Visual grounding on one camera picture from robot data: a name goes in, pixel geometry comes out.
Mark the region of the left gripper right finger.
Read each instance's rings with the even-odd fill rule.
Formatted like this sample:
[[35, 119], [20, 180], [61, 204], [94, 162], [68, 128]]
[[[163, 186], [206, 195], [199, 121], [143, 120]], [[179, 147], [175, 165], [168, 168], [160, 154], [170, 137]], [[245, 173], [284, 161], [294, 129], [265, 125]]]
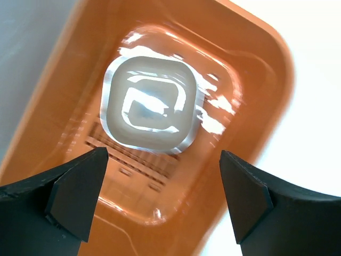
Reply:
[[225, 150], [220, 172], [243, 255], [340, 255], [340, 197], [289, 183]]

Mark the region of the light green plate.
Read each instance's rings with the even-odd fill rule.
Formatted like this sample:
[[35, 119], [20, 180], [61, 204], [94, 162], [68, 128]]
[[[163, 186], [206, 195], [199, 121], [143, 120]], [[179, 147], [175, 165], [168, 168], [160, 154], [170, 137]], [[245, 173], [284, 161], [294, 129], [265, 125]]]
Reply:
[[193, 67], [177, 59], [117, 57], [103, 78], [102, 128], [127, 148], [180, 154], [197, 134], [203, 80]]

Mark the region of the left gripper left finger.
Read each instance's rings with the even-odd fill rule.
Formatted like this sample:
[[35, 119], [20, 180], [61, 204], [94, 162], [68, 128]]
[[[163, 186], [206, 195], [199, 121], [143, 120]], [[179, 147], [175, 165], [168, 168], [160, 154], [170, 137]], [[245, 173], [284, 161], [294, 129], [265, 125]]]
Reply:
[[109, 155], [95, 148], [1, 187], [1, 255], [77, 255], [88, 242]]

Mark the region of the orange plastic bin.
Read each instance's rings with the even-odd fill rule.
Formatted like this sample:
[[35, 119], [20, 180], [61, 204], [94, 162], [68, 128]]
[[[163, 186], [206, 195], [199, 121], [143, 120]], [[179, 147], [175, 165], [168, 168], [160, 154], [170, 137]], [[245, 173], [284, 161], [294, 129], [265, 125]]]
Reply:
[[[117, 57], [172, 58], [202, 77], [194, 142], [180, 154], [131, 149], [100, 122]], [[105, 147], [109, 159], [80, 255], [197, 255], [226, 209], [222, 150], [253, 162], [293, 86], [281, 36], [229, 1], [80, 1], [1, 163], [1, 184]]]

